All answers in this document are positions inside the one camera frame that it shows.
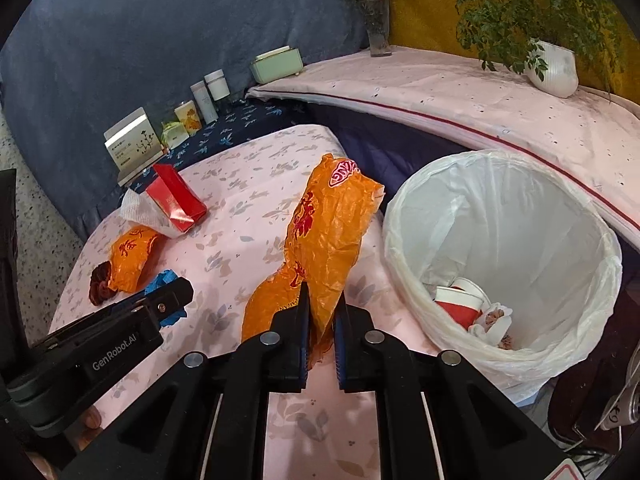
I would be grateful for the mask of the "operator left hand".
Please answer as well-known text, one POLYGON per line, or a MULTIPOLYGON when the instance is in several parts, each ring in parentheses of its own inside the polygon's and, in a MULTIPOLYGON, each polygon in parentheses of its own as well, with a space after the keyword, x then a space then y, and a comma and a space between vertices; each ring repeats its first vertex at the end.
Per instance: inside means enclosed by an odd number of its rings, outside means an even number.
MULTIPOLYGON (((70 428, 67 428, 62 435, 62 444, 70 444, 72 446, 72 455, 74 458, 82 452, 102 431, 102 416, 100 411, 93 405, 83 412, 70 428)), ((41 454, 28 452, 27 456, 38 469, 43 478, 54 480, 58 478, 60 468, 54 466, 50 460, 44 458, 41 454)))

